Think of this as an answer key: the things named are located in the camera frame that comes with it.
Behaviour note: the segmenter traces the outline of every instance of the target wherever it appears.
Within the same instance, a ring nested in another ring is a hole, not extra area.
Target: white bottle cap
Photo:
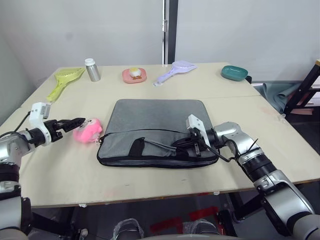
[[[95,62],[95,60],[93,58],[87,58],[87,59],[84,60],[84,64],[86,66],[92,66],[92,65],[95,65],[96,62]]]

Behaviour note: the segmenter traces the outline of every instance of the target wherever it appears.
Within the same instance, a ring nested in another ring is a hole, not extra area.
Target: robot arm
[[[230,148],[235,161],[263,195],[262,207],[279,233],[297,240],[320,239],[320,216],[238,124],[225,122],[206,133],[216,148]]]
[[[63,129],[68,132],[79,127],[85,118],[48,120],[50,105],[32,105],[29,121],[31,130],[7,132],[0,136],[0,236],[7,230],[19,229],[25,234],[31,229],[32,211],[28,198],[21,197],[19,169],[21,158],[40,145],[46,146],[61,139]]]

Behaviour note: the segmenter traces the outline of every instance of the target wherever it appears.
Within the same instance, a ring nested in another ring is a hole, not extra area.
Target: floor
[[[307,142],[320,154],[320,111],[317,110],[313,116],[290,115],[287,120],[305,138]],[[313,205],[317,214],[320,214],[320,182],[301,184],[300,191]],[[257,194],[256,191],[241,192],[243,202],[248,201]],[[188,221],[189,213],[209,207],[231,208],[230,199],[227,194],[206,195],[194,197],[181,197],[162,200],[148,200],[131,203],[117,203],[109,205],[77,207],[73,215],[74,224],[78,228],[87,228],[89,235],[87,240],[110,239],[113,235],[114,226],[121,220],[136,218],[145,231],[145,236],[152,236],[150,230],[152,224],[180,217]],[[58,219],[61,208],[43,208],[36,210],[46,217]],[[213,222],[214,217],[207,218]],[[267,240],[289,240],[291,237],[279,235],[264,211],[248,217],[242,223],[234,224],[239,237],[260,238]],[[176,233],[175,228],[169,228],[162,234]],[[58,236],[43,231],[34,230],[29,235],[30,240],[56,240]]]

